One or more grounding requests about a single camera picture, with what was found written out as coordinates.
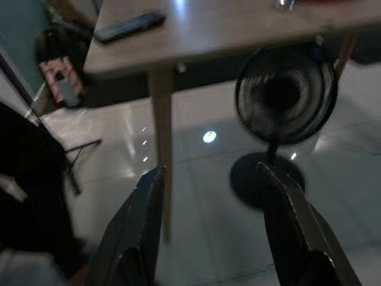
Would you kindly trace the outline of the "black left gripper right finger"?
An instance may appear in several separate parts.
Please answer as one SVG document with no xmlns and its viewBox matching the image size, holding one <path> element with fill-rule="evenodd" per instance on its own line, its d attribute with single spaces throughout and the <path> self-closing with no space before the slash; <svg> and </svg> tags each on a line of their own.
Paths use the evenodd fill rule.
<svg viewBox="0 0 381 286">
<path fill-rule="evenodd" d="M 325 218 L 286 172 L 259 163 L 266 176 L 264 220 L 280 285 L 360 285 Z"/>
</svg>

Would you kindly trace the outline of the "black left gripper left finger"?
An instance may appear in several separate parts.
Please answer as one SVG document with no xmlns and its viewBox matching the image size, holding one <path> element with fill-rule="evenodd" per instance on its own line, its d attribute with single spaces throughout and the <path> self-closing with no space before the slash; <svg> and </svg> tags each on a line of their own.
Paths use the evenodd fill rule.
<svg viewBox="0 0 381 286">
<path fill-rule="evenodd" d="M 107 225 L 87 285 L 153 285 L 161 235 L 165 169 L 144 174 Z"/>
</svg>

